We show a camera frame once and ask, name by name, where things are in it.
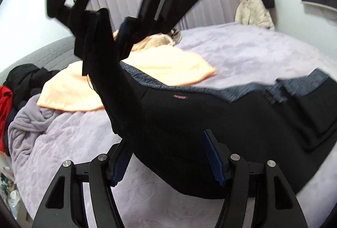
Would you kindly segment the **black pants with patterned trim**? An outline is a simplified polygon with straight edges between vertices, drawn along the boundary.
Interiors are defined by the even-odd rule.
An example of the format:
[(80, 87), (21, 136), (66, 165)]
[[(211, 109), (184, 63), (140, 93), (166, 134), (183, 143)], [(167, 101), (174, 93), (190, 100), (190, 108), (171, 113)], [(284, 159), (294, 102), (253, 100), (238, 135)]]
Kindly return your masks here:
[(336, 143), (336, 81), (321, 70), (271, 86), (170, 87), (119, 60), (106, 9), (80, 22), (84, 67), (127, 143), (108, 165), (112, 185), (135, 155), (178, 192), (219, 199), (236, 153), (251, 163), (275, 161), (298, 192)]

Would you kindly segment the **striped tan garment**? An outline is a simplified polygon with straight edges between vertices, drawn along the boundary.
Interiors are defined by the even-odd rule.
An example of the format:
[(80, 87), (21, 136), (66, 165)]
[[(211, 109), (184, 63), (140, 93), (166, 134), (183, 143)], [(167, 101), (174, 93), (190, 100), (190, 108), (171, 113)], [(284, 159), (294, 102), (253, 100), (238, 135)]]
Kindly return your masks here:
[(172, 29), (168, 34), (160, 33), (146, 37), (140, 42), (134, 44), (131, 51), (147, 50), (163, 45), (175, 46), (180, 43), (181, 40), (181, 32), (177, 29)]

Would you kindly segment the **grey padded headboard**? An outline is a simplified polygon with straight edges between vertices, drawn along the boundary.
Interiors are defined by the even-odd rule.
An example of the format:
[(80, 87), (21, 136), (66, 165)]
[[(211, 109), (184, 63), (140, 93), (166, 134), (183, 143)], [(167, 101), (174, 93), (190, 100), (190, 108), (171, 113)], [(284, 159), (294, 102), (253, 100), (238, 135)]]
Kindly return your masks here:
[(69, 64), (79, 60), (74, 55), (74, 43), (74, 37), (62, 38), (14, 62), (1, 71), (1, 85), (5, 82), (9, 72), (19, 65), (31, 63), (37, 67), (44, 67), (49, 71), (62, 70), (68, 67)]

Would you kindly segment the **peach orange cloth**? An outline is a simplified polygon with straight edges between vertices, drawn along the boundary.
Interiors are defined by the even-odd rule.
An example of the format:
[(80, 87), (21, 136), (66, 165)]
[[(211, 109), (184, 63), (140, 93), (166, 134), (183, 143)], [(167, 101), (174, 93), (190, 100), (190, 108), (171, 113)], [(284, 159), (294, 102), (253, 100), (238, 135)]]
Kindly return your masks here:
[[(196, 84), (216, 72), (199, 54), (169, 45), (134, 51), (122, 64), (133, 66), (168, 86)], [(87, 112), (101, 110), (103, 103), (90, 78), (82, 75), (82, 61), (76, 61), (44, 84), (37, 106)]]

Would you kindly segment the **cluttered bedside items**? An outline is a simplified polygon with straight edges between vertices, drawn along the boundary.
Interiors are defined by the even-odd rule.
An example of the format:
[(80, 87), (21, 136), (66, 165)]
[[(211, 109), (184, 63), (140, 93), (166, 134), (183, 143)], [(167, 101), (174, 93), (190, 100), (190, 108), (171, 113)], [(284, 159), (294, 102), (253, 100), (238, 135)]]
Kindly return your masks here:
[(13, 217), (19, 223), (30, 222), (25, 205), (21, 199), (11, 168), (11, 160), (1, 152), (1, 197)]

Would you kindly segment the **lavender fleece bed blanket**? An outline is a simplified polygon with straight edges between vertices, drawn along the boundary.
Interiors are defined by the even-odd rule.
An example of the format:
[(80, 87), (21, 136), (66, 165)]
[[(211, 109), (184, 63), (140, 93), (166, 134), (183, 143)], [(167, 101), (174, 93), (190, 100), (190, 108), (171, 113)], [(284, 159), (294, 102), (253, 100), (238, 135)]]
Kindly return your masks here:
[[(201, 82), (215, 89), (304, 77), (319, 69), (336, 78), (336, 61), (314, 47), (254, 26), (225, 24), (185, 30), (179, 48), (202, 56), (216, 74)], [(33, 96), (9, 127), (15, 180), (34, 217), (65, 160), (85, 163), (105, 153), (119, 136), (105, 110), (62, 112), (37, 105)], [(178, 193), (133, 157), (124, 179), (112, 190), (127, 227), (213, 227), (220, 200)], [(298, 194), (310, 227), (323, 223), (336, 204), (336, 151)]]

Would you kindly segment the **black clothes pile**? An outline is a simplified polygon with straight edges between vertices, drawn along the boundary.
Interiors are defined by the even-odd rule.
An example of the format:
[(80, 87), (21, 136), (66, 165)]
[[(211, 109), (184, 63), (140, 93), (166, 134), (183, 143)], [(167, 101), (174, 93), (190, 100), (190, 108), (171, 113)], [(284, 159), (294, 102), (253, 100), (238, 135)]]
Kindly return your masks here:
[(14, 67), (3, 83), (13, 93), (13, 108), (20, 110), (32, 96), (41, 93), (44, 84), (57, 73), (59, 70), (49, 71), (32, 63)]

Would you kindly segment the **cream puffer jacket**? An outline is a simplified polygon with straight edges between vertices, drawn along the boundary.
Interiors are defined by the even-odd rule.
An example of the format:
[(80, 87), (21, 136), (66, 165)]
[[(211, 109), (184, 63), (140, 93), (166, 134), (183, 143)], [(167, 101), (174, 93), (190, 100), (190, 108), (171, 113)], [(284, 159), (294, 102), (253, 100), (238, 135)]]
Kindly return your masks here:
[(262, 0), (240, 0), (235, 14), (235, 22), (275, 30), (271, 14), (265, 8)]

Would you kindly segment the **red garment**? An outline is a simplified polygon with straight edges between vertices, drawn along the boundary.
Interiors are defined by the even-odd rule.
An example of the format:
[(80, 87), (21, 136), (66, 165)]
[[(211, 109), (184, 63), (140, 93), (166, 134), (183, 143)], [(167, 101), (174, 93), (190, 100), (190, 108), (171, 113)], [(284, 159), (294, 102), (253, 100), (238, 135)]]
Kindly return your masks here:
[(13, 93), (11, 89), (6, 86), (0, 88), (0, 138), (1, 138), (1, 152), (5, 152), (5, 145), (3, 137), (5, 135), (5, 128), (7, 118), (12, 108)]

